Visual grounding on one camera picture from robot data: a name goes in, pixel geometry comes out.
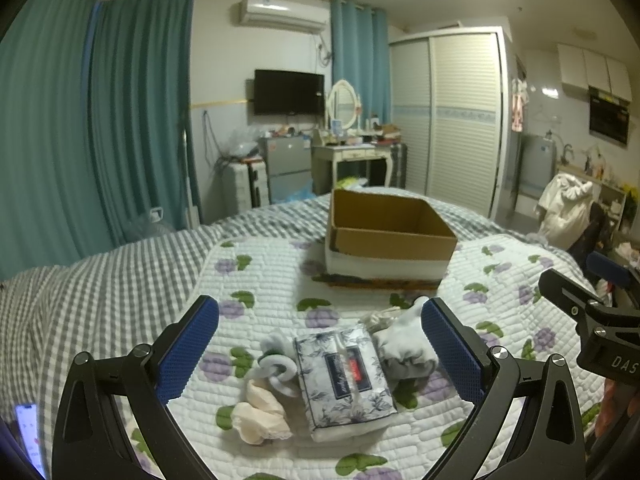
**open cardboard box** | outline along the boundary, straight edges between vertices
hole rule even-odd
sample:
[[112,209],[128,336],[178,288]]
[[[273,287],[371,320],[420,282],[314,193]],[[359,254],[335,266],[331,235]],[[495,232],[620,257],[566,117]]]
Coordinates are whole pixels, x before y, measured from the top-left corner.
[[325,242],[329,276],[352,276],[353,283],[379,288],[437,285],[457,243],[426,200],[343,189],[332,193]]

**red label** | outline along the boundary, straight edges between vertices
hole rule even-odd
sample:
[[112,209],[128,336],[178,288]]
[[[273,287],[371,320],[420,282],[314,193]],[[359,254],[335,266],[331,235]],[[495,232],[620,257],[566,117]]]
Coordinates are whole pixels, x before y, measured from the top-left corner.
[[349,366],[351,367],[351,373],[353,374],[355,381],[361,381],[362,375],[360,374],[360,367],[358,366],[356,359],[349,359]]

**louvered door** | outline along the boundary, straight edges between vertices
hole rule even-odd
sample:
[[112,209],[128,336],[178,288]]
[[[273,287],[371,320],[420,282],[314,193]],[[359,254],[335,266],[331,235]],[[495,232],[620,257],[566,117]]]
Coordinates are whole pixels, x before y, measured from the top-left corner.
[[391,46],[393,122],[407,145],[406,188],[425,192],[431,120],[429,41]]
[[433,117],[426,193],[488,217],[500,151],[497,36],[436,36],[430,51]]

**drawer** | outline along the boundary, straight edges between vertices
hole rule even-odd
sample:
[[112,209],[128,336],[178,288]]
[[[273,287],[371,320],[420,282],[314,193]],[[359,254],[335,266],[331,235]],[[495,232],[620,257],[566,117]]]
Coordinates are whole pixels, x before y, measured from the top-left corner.
[[364,158],[367,152],[372,150],[344,150],[342,160],[353,160],[354,158]]

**air conditioner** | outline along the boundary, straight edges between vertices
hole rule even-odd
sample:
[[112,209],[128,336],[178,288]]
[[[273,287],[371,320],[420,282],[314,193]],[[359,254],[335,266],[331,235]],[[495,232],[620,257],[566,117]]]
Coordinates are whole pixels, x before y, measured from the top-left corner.
[[321,32],[329,24],[329,9],[283,0],[242,0],[240,22]]

